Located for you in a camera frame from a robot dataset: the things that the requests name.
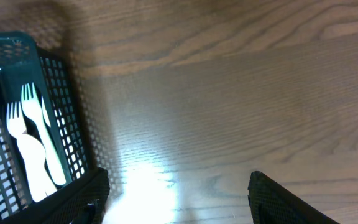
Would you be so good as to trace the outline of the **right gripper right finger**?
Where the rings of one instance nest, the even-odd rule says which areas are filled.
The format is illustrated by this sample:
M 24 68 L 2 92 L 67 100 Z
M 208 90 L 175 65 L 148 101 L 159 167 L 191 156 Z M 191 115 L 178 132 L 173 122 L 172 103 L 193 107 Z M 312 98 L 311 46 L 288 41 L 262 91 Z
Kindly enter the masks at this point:
M 261 171 L 251 173 L 247 189 L 254 224 L 338 224 Z

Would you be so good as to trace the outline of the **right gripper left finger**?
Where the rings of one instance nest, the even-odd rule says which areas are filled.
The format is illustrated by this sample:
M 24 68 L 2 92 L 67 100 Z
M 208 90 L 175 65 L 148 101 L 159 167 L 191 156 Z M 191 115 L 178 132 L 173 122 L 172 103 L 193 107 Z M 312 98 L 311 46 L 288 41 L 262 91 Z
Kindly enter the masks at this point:
M 109 195 L 108 172 L 97 168 L 3 223 L 101 223 Z

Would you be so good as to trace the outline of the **white plastic spoon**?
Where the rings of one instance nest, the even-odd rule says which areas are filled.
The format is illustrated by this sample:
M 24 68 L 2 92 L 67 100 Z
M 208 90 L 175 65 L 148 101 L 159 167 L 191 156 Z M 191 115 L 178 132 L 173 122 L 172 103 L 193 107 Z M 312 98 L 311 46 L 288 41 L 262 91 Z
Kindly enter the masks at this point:
M 30 194 L 40 202 L 57 191 L 45 168 L 45 149 L 39 140 L 29 134 L 20 134 L 17 146 L 24 160 Z

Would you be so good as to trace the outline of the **white plastic fork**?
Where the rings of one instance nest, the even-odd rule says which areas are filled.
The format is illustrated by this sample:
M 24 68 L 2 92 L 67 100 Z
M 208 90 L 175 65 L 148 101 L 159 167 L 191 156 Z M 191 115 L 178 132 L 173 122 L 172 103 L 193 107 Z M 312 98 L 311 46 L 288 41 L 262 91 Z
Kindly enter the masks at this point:
M 21 102 L 7 104 L 6 125 L 9 134 L 16 139 L 27 133 Z
M 43 115 L 45 124 L 46 124 L 48 127 L 51 127 L 50 120 L 49 120 L 48 113 L 47 113 L 47 109 L 46 109 L 46 105 L 45 105 L 45 101 L 44 101 L 44 98 L 41 97 L 41 99 L 42 99 L 42 115 Z
M 44 123 L 42 107 L 37 98 L 34 83 L 26 83 L 22 85 L 21 104 L 25 116 L 35 123 L 37 131 L 39 132 L 41 142 L 45 148 L 46 162 L 53 182 L 57 185 L 66 184 L 67 180 L 65 178 L 62 164 L 48 133 L 47 126 Z

